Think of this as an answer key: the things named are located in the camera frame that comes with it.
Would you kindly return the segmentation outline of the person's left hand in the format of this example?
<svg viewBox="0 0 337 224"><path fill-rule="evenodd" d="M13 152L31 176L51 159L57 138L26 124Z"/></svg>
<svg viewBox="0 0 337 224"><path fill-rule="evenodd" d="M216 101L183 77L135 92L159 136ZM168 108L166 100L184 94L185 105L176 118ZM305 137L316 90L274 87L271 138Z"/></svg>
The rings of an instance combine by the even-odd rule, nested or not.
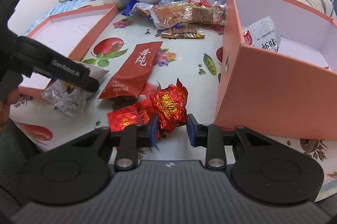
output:
<svg viewBox="0 0 337 224"><path fill-rule="evenodd" d="M9 114L10 114L10 107L13 104L16 104L18 102L18 99L20 97L18 88L12 90L7 95L6 101L4 103L1 103L1 111L0 111L0 127L1 132L3 131L7 121L9 120Z"/></svg>

